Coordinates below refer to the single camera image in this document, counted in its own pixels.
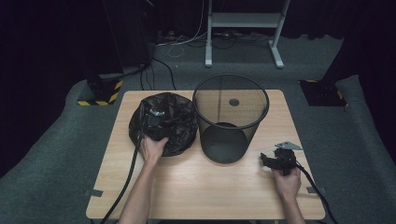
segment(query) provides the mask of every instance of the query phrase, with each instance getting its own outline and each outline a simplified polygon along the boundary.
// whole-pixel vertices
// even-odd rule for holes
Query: white stand
[[[212,0],[209,0],[207,10],[207,40],[205,53],[205,66],[212,66],[212,27],[259,27],[276,28],[274,40],[268,41],[271,52],[276,62],[276,67],[283,68],[285,65],[277,50],[277,42],[286,19],[290,0],[285,0],[280,13],[213,13]]]

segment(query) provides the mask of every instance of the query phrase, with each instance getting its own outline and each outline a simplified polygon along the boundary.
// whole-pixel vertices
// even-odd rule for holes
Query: gray carpet
[[[218,39],[214,43],[230,44]],[[267,90],[282,90],[313,176],[327,190],[324,195],[338,222],[394,223],[396,169],[375,130],[358,76],[337,83],[348,103],[345,108],[309,106],[298,83],[323,77],[341,44],[328,36],[281,38],[278,49],[284,69],[276,69],[266,42],[214,49],[211,68],[205,68],[205,48],[158,47],[155,58],[172,68],[178,90],[193,90],[204,78],[225,73],[253,78]],[[155,89],[172,90],[167,68],[157,62],[152,66]],[[149,90],[146,76],[153,88],[150,68],[143,73],[144,88]],[[84,84],[70,90],[62,115],[0,179],[0,223],[90,223],[85,215],[89,190],[122,95],[141,87],[139,75],[126,77],[114,105],[78,106]],[[324,221],[331,223],[327,217]]]

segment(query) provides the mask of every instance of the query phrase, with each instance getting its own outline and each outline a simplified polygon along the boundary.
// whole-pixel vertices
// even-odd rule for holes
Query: metal stand leg
[[[209,0],[209,6],[207,8],[207,40],[205,66],[212,66],[212,0]]]
[[[280,33],[282,31],[283,23],[285,22],[285,19],[286,19],[286,13],[288,12],[289,3],[290,3],[290,0],[286,0],[285,4],[283,5],[282,12],[281,12],[280,17],[279,17],[279,22],[278,22],[277,27],[276,27],[274,41],[272,41],[272,40],[268,41],[268,44],[269,44],[270,49],[271,49],[271,51],[273,53],[274,60],[275,60],[277,68],[285,67],[285,65],[282,62],[282,59],[280,58],[280,54],[279,54],[279,51],[277,50],[276,45],[277,45],[277,42],[279,41],[279,37],[280,37]]]

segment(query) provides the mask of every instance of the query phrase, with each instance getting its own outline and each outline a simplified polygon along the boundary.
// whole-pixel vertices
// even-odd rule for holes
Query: trash can rim
[[[262,91],[262,93],[263,93],[264,96],[265,96],[265,99],[266,99],[266,101],[267,101],[267,105],[266,105],[265,109],[263,110],[262,115],[261,115],[258,119],[256,119],[255,121],[253,121],[253,122],[251,122],[251,123],[249,123],[249,124],[247,124],[247,125],[244,125],[244,126],[238,126],[238,127],[225,127],[225,126],[218,125],[218,124],[216,124],[216,123],[210,121],[209,119],[205,118],[205,116],[204,116],[203,114],[201,114],[201,112],[198,110],[198,106],[197,106],[197,104],[196,104],[196,93],[197,93],[198,89],[199,89],[204,83],[206,83],[209,79],[212,79],[212,78],[215,78],[215,77],[226,77],[226,76],[228,76],[228,77],[241,77],[241,78],[247,79],[247,80],[253,82],[255,85],[257,85],[257,86],[260,88],[260,90]],[[267,115],[267,113],[268,113],[268,111],[269,111],[269,107],[270,107],[270,101],[269,101],[268,94],[267,94],[267,92],[265,91],[265,89],[264,89],[259,83],[257,83],[256,81],[254,81],[254,80],[251,79],[251,78],[244,77],[244,76],[240,76],[240,75],[234,75],[234,74],[215,75],[215,76],[213,76],[213,77],[208,77],[208,78],[206,78],[204,81],[202,81],[201,83],[199,83],[198,86],[195,88],[194,93],[192,94],[192,104],[193,104],[193,106],[194,106],[194,109],[195,109],[195,112],[197,113],[197,115],[198,115],[201,119],[203,119],[206,123],[208,123],[209,125],[213,125],[213,126],[216,126],[216,127],[218,127],[218,128],[227,129],[227,130],[244,130],[244,129],[253,127],[254,125],[260,123],[260,122],[265,118],[265,116]]]

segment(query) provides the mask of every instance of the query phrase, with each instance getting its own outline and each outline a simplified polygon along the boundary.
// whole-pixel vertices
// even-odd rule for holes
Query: black cable
[[[146,81],[147,81],[147,83],[149,85],[149,89],[152,91],[151,84],[149,84],[149,74],[148,74],[148,70],[147,69],[145,70],[145,73],[146,73]]]
[[[165,66],[169,69],[169,72],[171,73],[171,78],[172,78],[172,85],[173,85],[175,91],[177,91],[176,86],[175,86],[175,81],[174,81],[174,78],[173,78],[172,69],[171,69],[166,63],[163,63],[163,62],[161,62],[161,61],[159,61],[159,60],[157,60],[157,59],[155,59],[155,58],[152,58],[152,60],[157,61],[157,62],[159,62],[159,63],[165,65]]]
[[[136,156],[137,156],[137,152],[139,151],[140,143],[142,142],[142,139],[143,139],[143,132],[141,132],[139,134],[139,136],[138,136],[137,144],[136,144],[136,147],[134,148],[134,157],[132,158],[131,168],[129,169],[129,174],[128,174],[128,177],[127,177],[127,179],[125,181],[125,184],[124,184],[124,186],[123,186],[123,188],[121,190],[121,193],[120,193],[119,197],[117,198],[117,200],[111,206],[110,210],[108,210],[108,212],[105,215],[105,217],[100,222],[101,224],[104,224],[108,220],[108,218],[110,217],[111,213],[117,207],[117,204],[119,204],[119,202],[120,202],[125,190],[128,188],[129,182],[131,181],[132,174],[134,173],[134,164],[136,163]]]
[[[115,80],[115,79],[120,79],[120,78],[123,78],[123,77],[128,77],[128,76],[137,74],[137,73],[139,73],[139,72],[141,72],[141,71],[144,71],[144,70],[146,70],[146,68],[148,68],[148,67],[149,67],[148,64],[144,64],[141,68],[139,68],[139,69],[137,69],[137,70],[134,70],[134,71],[132,71],[132,72],[125,73],[125,74],[122,74],[122,75],[119,75],[119,76],[116,76],[116,77],[102,78],[102,80],[103,80],[103,81],[112,81],[112,80]]]
[[[150,65],[151,67],[151,73],[152,73],[152,88],[155,91],[155,74],[154,74],[154,69],[152,68],[152,64]]]
[[[199,40],[204,40],[202,39],[202,37],[193,37],[193,38],[182,38],[183,35],[181,35],[179,38],[174,38],[172,40],[168,40],[167,42],[162,42],[159,43],[158,45],[175,45],[175,40],[176,41],[180,41],[180,42],[186,42],[185,44],[191,43],[191,42],[195,42],[195,41],[199,41]]]
[[[305,170],[305,168],[299,164],[294,164],[297,168],[299,168],[306,176],[306,178],[308,179],[309,183],[311,184],[312,188],[314,188],[314,190],[317,192],[319,198],[323,201],[324,206],[326,207],[326,210],[329,213],[329,217],[332,220],[332,222],[334,224],[338,224],[338,222],[335,220],[334,216],[332,215],[332,210],[330,210],[330,206],[329,203],[327,202],[327,200],[324,198],[324,196],[321,194],[321,192],[319,191],[319,189],[317,188],[317,185],[315,185],[314,180],[312,179],[311,175]]]
[[[190,47],[192,47],[192,48],[195,48],[195,49],[203,48],[204,46],[206,46],[206,41],[204,41],[204,40],[194,41],[194,42],[202,42],[202,43],[204,43],[204,44],[203,44],[203,45],[200,45],[200,46],[194,46],[194,45],[192,45],[192,44],[190,44],[190,43],[186,43],[186,45],[187,45],[187,46],[190,46]]]
[[[215,49],[230,49],[231,47],[233,47],[236,44],[236,36],[233,33],[231,33],[230,36],[227,38],[222,35],[221,39],[223,39],[223,40],[231,40],[232,39],[233,43],[230,46],[227,46],[225,48],[220,48],[212,43],[213,48],[215,48]]]
[[[237,36],[236,38],[237,38],[238,42],[241,42],[241,43],[259,43],[259,42],[267,41],[267,40],[269,40],[271,38],[271,36],[269,36],[269,35],[257,35],[256,39],[244,39],[244,38],[242,38],[244,36],[252,37],[252,35]]]
[[[142,81],[142,76],[143,76],[143,70],[140,71],[140,87],[142,88],[142,91],[144,90],[143,88],[143,81]]]

